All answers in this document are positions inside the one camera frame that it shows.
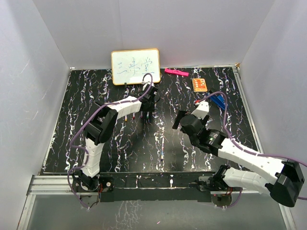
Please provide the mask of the white pen blue tip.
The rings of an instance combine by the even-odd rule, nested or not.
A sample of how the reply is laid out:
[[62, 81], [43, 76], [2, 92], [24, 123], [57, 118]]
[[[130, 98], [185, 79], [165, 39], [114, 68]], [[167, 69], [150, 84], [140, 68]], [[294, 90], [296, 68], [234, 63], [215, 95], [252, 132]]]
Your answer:
[[165, 138], [162, 137], [162, 144], [161, 144], [161, 161], [164, 161], [164, 142], [165, 142]]

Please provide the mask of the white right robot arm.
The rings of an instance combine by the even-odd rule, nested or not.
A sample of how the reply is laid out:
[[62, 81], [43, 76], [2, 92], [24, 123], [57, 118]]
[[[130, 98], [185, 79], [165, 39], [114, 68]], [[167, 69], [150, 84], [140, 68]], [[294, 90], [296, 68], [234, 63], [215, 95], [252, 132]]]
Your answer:
[[180, 128], [181, 132], [188, 135], [190, 143], [199, 150], [238, 163], [247, 168], [247, 171], [221, 166], [208, 179], [207, 186], [219, 190], [228, 187], [256, 190], [268, 194], [283, 206], [294, 207], [305, 182], [301, 164], [294, 159], [283, 160], [281, 157], [253, 152], [227, 134], [216, 129], [207, 129], [208, 119], [206, 112], [180, 110], [172, 128]]

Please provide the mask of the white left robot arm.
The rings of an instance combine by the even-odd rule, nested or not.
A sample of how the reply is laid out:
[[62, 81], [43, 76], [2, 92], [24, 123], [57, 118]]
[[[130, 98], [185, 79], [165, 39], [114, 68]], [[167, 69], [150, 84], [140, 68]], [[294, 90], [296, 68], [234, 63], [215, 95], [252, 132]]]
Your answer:
[[100, 159], [104, 144], [112, 137], [118, 119], [135, 113], [150, 113], [155, 109], [158, 89], [146, 85], [136, 96], [128, 96], [117, 102], [105, 104], [84, 129], [85, 148], [88, 151], [83, 165], [77, 173], [82, 185], [88, 191], [99, 186]]

